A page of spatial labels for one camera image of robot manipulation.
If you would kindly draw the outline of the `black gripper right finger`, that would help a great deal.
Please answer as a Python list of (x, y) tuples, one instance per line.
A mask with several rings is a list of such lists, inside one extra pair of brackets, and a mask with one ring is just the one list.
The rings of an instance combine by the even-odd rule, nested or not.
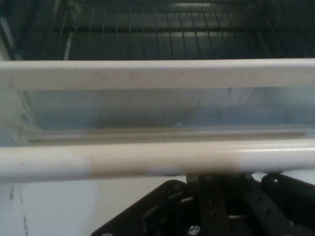
[(282, 174), (200, 178), (203, 236), (313, 236), (315, 186)]

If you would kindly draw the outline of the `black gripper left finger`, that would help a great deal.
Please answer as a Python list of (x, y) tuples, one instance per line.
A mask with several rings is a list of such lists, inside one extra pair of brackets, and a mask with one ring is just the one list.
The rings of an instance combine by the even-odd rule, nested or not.
[(168, 180), (92, 232), (94, 236), (195, 236), (201, 233), (197, 197)]

